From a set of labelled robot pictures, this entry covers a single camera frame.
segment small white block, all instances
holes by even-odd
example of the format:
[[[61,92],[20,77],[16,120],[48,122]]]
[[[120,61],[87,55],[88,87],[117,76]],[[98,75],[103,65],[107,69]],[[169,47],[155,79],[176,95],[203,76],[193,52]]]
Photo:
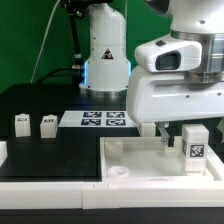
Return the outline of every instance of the small white block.
[[[142,123],[139,125],[138,130],[141,137],[155,137],[156,136],[155,123]]]
[[[202,124],[183,125],[182,137],[187,144],[208,144],[209,131]]]
[[[105,141],[106,158],[119,159],[123,155],[123,142],[120,139],[109,139]]]
[[[221,132],[224,131],[224,118],[219,122],[217,129]]]
[[[6,142],[0,141],[0,166],[4,163],[7,156],[8,154]]]
[[[44,116],[40,124],[41,138],[56,138],[58,118],[54,115]]]
[[[27,137],[31,135],[29,114],[20,114],[15,116],[15,132],[16,137]]]

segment warning label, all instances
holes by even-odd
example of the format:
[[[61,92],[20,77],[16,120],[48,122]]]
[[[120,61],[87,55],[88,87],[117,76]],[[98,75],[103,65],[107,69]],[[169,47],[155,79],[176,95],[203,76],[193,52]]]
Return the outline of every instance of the warning label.
[[[107,60],[113,60],[113,55],[110,52],[110,49],[107,48],[106,52],[104,53],[102,59],[107,59]]]

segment cable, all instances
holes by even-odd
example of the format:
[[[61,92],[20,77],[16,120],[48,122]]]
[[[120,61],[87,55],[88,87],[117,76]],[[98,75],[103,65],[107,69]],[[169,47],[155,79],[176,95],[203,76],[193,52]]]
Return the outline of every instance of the cable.
[[[36,83],[42,83],[45,79],[50,78],[50,77],[59,77],[63,75],[55,75],[58,72],[62,71],[73,71],[72,67],[64,67],[64,68],[57,68],[49,73],[47,73],[44,77],[40,78]]]
[[[48,24],[47,24],[47,28],[46,28],[46,31],[45,31],[45,34],[44,34],[44,38],[43,38],[43,41],[42,41],[42,45],[41,45],[41,48],[40,48],[40,52],[39,52],[39,55],[37,57],[37,61],[36,61],[36,64],[34,66],[34,70],[33,70],[33,74],[32,74],[32,77],[31,77],[31,80],[30,80],[30,83],[33,83],[33,80],[35,78],[35,75],[36,75],[36,71],[37,71],[37,67],[38,67],[38,64],[39,64],[39,61],[40,61],[40,58],[41,58],[41,55],[43,53],[43,50],[44,50],[44,46],[45,46],[45,42],[46,42],[46,39],[47,39],[47,36],[48,36],[48,33],[49,33],[49,30],[50,30],[50,27],[51,27],[51,23],[52,23],[52,20],[54,18],[54,15],[55,15],[55,11],[58,7],[58,5],[60,4],[60,1],[61,0],[58,0],[51,12],[51,15],[50,15],[50,18],[49,18],[49,21],[48,21]]]
[[[125,2],[125,20],[126,20],[126,28],[128,23],[128,0]]]

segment black cable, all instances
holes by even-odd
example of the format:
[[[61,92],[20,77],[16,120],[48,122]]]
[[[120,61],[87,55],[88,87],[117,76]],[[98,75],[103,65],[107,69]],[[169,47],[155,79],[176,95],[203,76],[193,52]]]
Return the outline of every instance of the black cable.
[[[81,54],[74,10],[73,10],[73,13],[71,13],[70,10],[67,10],[67,12],[68,12],[71,31],[72,31],[72,41],[73,41],[74,52],[75,54]]]
[[[42,83],[45,79],[55,76],[56,73],[62,71],[73,71],[72,67],[64,67],[64,68],[57,68],[49,73],[47,73],[44,77],[40,78],[36,83]]]
[[[58,77],[73,77],[74,75],[52,75],[52,76],[49,76],[49,77],[46,77],[45,79],[42,79],[40,83],[43,83],[47,78],[58,78]]]

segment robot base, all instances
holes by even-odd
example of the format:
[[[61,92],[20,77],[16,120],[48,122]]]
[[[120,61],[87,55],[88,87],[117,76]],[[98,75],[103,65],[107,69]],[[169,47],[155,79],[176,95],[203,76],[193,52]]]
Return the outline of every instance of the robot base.
[[[124,97],[127,94],[127,90],[122,91],[97,91],[97,90],[91,90],[87,89],[80,85],[80,93],[86,94],[91,97],[98,97],[98,98],[118,98],[118,97]]]

